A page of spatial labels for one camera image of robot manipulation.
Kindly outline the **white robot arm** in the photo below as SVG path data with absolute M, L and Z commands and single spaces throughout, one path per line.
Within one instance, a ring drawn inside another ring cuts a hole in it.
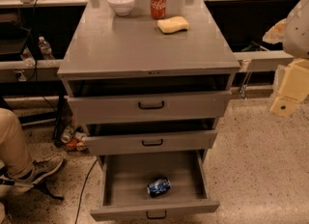
M 286 18 L 264 34 L 263 41 L 281 42 L 283 50 L 294 57 L 284 69 L 270 107 L 270 112 L 276 116 L 289 116 L 309 96 L 309 0 L 300 0 Z

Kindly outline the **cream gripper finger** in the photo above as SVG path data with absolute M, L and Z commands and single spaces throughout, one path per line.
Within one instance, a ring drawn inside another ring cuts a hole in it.
M 286 117 L 309 96 L 309 61 L 293 60 L 283 70 L 280 86 L 269 112 Z

